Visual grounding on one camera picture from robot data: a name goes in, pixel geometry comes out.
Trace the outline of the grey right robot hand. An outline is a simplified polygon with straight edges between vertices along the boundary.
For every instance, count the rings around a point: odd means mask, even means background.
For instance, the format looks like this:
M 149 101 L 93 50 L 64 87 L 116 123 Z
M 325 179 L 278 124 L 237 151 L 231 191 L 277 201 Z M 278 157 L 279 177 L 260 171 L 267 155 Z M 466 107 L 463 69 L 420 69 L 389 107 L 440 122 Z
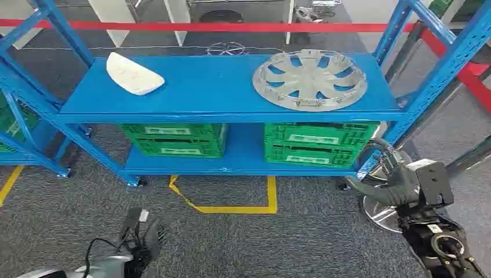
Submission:
M 406 165 L 412 163 L 412 158 L 405 152 L 395 149 L 382 138 L 369 140 L 364 151 L 377 149 L 381 152 L 380 164 L 387 177 L 388 186 L 376 188 L 361 182 L 355 177 L 347 176 L 346 183 L 365 196 L 378 201 L 385 206 L 402 206 L 419 200 L 415 184 L 411 181 L 410 172 Z

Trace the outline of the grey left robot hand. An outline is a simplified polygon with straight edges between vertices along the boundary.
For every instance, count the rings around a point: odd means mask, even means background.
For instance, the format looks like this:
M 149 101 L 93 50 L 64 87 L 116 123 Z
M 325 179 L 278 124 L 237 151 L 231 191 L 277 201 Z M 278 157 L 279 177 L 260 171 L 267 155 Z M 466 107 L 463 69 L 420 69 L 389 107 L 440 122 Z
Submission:
M 164 230 L 160 219 L 154 220 L 141 237 L 138 231 L 131 230 L 130 238 L 124 241 L 123 247 L 133 258 L 124 264 L 124 277 L 142 277 L 150 263 L 160 254 L 160 248 L 165 242 Z

